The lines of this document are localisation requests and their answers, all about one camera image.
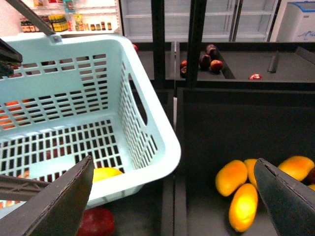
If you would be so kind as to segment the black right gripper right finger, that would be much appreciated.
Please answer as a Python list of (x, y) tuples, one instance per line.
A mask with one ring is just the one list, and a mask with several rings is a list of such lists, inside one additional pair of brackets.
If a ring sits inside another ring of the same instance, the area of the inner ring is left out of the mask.
[(254, 166), (259, 194), (279, 236), (315, 234), (315, 191), (265, 159)]

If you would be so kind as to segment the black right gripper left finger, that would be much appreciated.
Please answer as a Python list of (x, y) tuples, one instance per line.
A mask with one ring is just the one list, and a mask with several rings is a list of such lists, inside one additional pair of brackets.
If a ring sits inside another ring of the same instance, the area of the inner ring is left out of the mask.
[(2, 236), (74, 236), (92, 189), (93, 158), (85, 157), (0, 220)]

